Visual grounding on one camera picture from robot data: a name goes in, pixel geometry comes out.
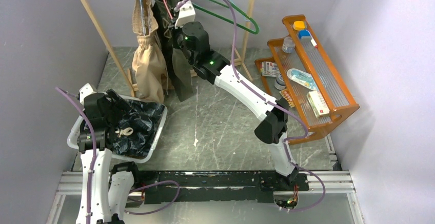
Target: beige pants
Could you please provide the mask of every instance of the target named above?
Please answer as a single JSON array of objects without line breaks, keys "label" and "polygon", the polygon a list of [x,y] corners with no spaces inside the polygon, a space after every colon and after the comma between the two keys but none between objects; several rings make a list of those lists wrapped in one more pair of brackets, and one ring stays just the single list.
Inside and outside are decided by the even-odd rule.
[{"label": "beige pants", "polygon": [[141,22],[140,0],[136,0],[133,11],[133,32],[137,34],[139,47],[133,58],[137,88],[144,99],[163,103],[162,76],[167,76],[166,62],[158,46],[156,30],[159,27],[151,11],[151,0],[142,0],[145,34]]}]

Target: gray wall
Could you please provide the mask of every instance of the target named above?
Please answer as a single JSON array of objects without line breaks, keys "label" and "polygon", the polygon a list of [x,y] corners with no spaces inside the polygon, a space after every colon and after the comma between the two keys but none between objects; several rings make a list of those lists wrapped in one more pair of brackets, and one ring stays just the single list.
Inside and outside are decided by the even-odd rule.
[{"label": "gray wall", "polygon": [[[231,17],[228,9],[214,6],[205,0],[194,0],[218,14]],[[233,0],[242,10],[247,11],[249,0]],[[267,41],[287,35],[281,20],[286,15],[305,14],[314,30],[320,31],[322,24],[335,0],[255,0],[253,18],[261,31],[250,35],[249,47],[266,48]],[[89,0],[92,9],[114,46],[137,46],[136,36],[131,29],[131,13],[135,0]],[[202,11],[197,11],[196,20],[200,21],[210,35],[213,47],[230,46],[232,26]],[[238,22],[244,24],[243,17]],[[244,31],[239,30],[238,44],[241,47]]]},{"label": "gray wall", "polygon": [[45,223],[75,151],[58,94],[97,84],[106,49],[79,0],[0,0],[1,223]]},{"label": "gray wall", "polygon": [[367,224],[433,223],[435,0],[337,0],[323,41],[361,108],[333,133]]}]

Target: clothes hanger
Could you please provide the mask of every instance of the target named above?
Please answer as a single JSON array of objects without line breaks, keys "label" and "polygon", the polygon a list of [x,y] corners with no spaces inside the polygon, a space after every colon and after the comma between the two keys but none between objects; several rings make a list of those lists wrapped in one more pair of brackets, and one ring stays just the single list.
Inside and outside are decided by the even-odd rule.
[{"label": "clothes hanger", "polygon": [[[213,3],[215,3],[215,4],[218,4],[218,5],[220,5],[220,6],[223,6],[223,7],[225,7],[225,8],[229,8],[226,4],[223,4],[223,3],[218,2],[218,1],[216,1],[216,0],[208,0],[208,1],[213,2]],[[237,23],[237,26],[238,26],[239,28],[245,30],[245,31],[248,31],[248,32],[252,33],[252,34],[258,34],[259,31],[260,31],[260,28],[259,28],[257,22],[256,22],[252,17],[248,16],[248,15],[247,15],[243,10],[241,10],[239,7],[237,7],[233,2],[230,1],[230,4],[231,4],[232,8],[234,8],[234,10],[236,10],[238,13],[240,13],[242,16],[244,16],[248,21],[250,21],[250,22],[254,25],[255,30],[252,30],[252,29],[250,29],[250,28],[247,28],[247,27],[245,27],[245,26],[243,26],[243,25],[240,25],[240,24],[238,24],[238,23]],[[210,14],[210,15],[212,15],[212,16],[215,16],[215,17],[217,17],[217,18],[219,18],[219,19],[221,19],[221,20],[224,20],[224,21],[226,21],[226,22],[228,22],[228,23],[231,23],[231,24],[234,23],[232,20],[230,20],[230,19],[228,19],[228,18],[226,18],[226,17],[223,17],[223,16],[221,16],[221,15],[218,15],[218,14],[214,13],[213,11],[209,11],[209,10],[207,10],[207,9],[205,9],[205,8],[203,8],[203,7],[199,6],[199,5],[197,5],[197,4],[193,4],[193,6],[194,6],[195,8],[197,8],[197,9],[201,10],[201,11],[204,11],[204,12],[207,13],[207,14]]]}]

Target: wooden clothes rack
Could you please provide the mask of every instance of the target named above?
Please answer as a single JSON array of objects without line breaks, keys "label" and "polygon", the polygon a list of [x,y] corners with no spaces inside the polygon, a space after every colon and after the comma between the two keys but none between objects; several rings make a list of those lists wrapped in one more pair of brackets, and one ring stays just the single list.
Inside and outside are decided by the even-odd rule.
[{"label": "wooden clothes rack", "polygon": [[[124,68],[122,67],[122,65],[120,63],[118,56],[115,54],[115,51],[113,50],[112,45],[110,44],[109,40],[106,37],[106,34],[102,30],[100,23],[96,19],[95,13],[93,12],[92,8],[90,7],[88,0],[80,0],[80,1],[82,2],[83,6],[85,7],[86,12],[88,12],[88,15],[91,18],[92,22],[94,23],[94,26],[95,26],[96,30],[98,31],[98,34],[100,35],[101,39],[104,42],[104,45],[106,45],[106,48],[109,51],[109,54],[112,56],[113,61],[115,62],[116,66],[118,67],[119,71],[121,72],[122,76],[124,77],[128,87],[130,88],[131,96],[135,97],[136,91],[138,91],[138,88],[137,88],[137,84],[133,83],[133,78],[131,76],[130,69],[127,70],[127,73],[124,71]],[[254,0],[249,0],[248,11],[247,11],[247,15],[249,17],[252,17],[253,8],[254,8]],[[251,24],[251,22],[247,22],[246,27],[249,28],[250,24]],[[248,36],[249,36],[249,32],[245,32],[245,34],[243,36],[243,43],[242,43],[242,55],[239,54],[237,48],[235,50],[235,53],[237,55],[237,59],[234,60],[234,64],[236,66],[242,65],[243,69],[245,70],[246,74],[248,75],[248,78],[250,80],[252,80],[252,76],[249,73],[249,71],[245,65],[246,48],[248,45]],[[196,73],[193,70],[191,70],[191,75],[196,76]]]}]

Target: gray marble floor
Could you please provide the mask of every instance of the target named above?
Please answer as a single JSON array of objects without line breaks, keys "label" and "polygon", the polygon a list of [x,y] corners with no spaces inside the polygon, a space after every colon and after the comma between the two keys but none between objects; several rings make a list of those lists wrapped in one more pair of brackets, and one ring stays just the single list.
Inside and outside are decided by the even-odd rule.
[{"label": "gray marble floor", "polygon": [[[230,48],[216,49],[230,57]],[[125,69],[131,68],[135,48],[115,49]],[[254,78],[263,85],[254,60],[270,56],[269,49],[248,49],[246,65]],[[240,101],[226,91],[199,77],[192,79],[196,94],[180,102],[174,91],[165,97],[168,116],[157,148],[151,159],[139,165],[143,170],[254,170],[273,169],[265,144],[254,135],[256,117]],[[130,95],[129,88],[109,56],[98,90],[114,89]],[[289,135],[302,135],[302,127],[293,119],[288,123]],[[331,170],[326,140],[321,139],[291,146],[296,161],[307,169]],[[80,170],[80,160],[74,167]]]}]

